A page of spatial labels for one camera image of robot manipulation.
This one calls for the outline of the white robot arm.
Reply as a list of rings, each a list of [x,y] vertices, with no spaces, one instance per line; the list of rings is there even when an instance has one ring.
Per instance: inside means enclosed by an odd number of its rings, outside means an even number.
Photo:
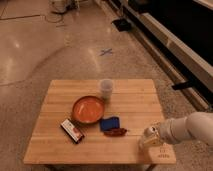
[[[194,112],[150,125],[141,136],[140,147],[178,144],[188,140],[199,140],[213,147],[213,113]]]

